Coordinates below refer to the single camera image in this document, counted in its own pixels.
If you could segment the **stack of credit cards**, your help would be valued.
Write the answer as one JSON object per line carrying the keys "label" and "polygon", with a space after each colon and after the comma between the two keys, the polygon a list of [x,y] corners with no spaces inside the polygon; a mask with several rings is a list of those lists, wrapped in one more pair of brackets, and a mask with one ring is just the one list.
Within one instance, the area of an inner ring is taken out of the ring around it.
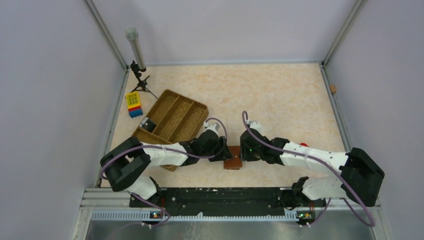
{"label": "stack of credit cards", "polygon": [[145,117],[142,121],[141,121],[141,123],[139,124],[139,127],[141,128],[141,129],[144,129],[145,131],[147,131],[147,132],[150,132],[150,133],[152,133],[154,130],[155,130],[155,128],[157,127],[157,124],[156,123],[154,123],[150,118],[148,118],[148,117]]}

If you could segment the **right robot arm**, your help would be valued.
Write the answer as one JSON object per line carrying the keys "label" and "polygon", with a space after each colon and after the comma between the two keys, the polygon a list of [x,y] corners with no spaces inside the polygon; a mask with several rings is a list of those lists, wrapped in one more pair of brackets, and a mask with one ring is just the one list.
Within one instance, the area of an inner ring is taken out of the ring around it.
{"label": "right robot arm", "polygon": [[262,160],[326,175],[304,176],[292,185],[293,200],[299,206],[323,198],[344,198],[373,207],[385,177],[384,171],[361,148],[353,147],[349,152],[319,150],[285,138],[269,140],[253,128],[241,135],[240,146],[244,161]]}

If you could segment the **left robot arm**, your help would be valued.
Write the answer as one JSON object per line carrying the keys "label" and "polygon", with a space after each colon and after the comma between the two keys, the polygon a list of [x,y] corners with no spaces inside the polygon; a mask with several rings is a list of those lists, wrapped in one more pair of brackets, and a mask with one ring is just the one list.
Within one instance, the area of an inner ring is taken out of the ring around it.
{"label": "left robot arm", "polygon": [[148,167],[196,164],[200,159],[210,162],[232,158],[225,136],[216,130],[206,129],[199,137],[172,144],[148,144],[132,136],[103,156],[100,160],[101,176],[114,192],[130,192],[141,197],[149,207],[160,202],[160,187],[143,174]]}

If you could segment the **woven straw divided tray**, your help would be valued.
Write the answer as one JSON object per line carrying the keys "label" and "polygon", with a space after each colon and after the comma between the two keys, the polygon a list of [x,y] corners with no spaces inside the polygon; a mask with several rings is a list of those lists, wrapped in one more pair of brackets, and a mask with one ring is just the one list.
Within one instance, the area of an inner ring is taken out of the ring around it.
{"label": "woven straw divided tray", "polygon": [[153,123],[152,130],[139,125],[132,135],[148,144],[189,141],[197,136],[208,115],[204,103],[166,89],[146,114]]}

